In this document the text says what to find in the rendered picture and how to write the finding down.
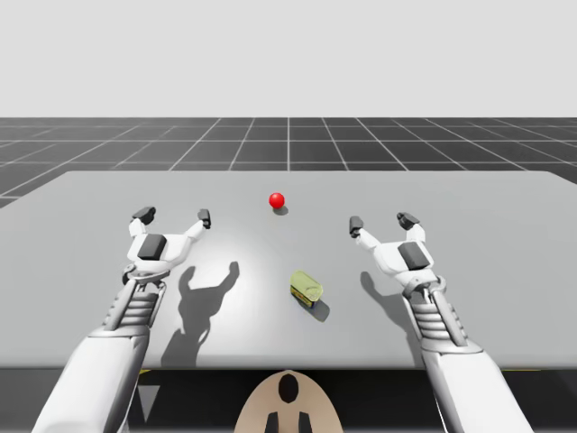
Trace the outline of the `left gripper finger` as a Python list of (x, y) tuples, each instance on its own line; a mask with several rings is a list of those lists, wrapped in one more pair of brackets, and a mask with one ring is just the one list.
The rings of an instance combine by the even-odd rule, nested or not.
[(197, 221), (183, 235), (188, 244), (199, 241), (204, 233), (212, 226), (211, 215), (208, 209), (202, 208), (197, 212)]
[(134, 213), (129, 224), (130, 236), (136, 237), (138, 235), (145, 235), (147, 233), (147, 225), (154, 220), (155, 214), (155, 207), (144, 207)]

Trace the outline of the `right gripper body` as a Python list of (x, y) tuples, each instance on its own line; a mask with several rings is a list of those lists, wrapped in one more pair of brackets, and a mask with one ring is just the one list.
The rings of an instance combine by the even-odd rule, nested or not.
[(385, 243), (375, 249), (379, 269), (397, 282), (434, 282), (434, 260), (420, 241)]

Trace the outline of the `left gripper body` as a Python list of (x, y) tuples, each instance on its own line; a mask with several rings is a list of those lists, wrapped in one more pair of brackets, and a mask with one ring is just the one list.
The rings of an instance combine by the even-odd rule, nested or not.
[(192, 244), (192, 240), (185, 235), (137, 235), (127, 258), (140, 273), (172, 271), (186, 261)]

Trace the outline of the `green and blue rectangular can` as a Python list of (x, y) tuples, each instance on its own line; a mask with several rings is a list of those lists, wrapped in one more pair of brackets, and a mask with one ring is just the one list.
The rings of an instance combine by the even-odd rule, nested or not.
[(303, 271), (295, 271), (290, 277), (290, 293), (308, 308), (313, 308), (321, 299), (323, 286)]

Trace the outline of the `tan robot part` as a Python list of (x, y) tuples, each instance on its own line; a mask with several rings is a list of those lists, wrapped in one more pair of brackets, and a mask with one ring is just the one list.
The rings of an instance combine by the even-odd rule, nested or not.
[(325, 391), (310, 377), (282, 371), (262, 381), (244, 403), (234, 433), (344, 433)]

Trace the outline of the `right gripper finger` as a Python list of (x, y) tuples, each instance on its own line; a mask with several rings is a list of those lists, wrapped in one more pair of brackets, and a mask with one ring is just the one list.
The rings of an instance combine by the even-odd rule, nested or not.
[(408, 212), (397, 213), (398, 224), (406, 231), (407, 241), (424, 243), (426, 241), (426, 231), (420, 225), (420, 220)]
[(371, 254), (380, 251), (381, 242), (364, 228), (364, 222), (359, 216), (350, 217), (349, 235), (364, 251)]

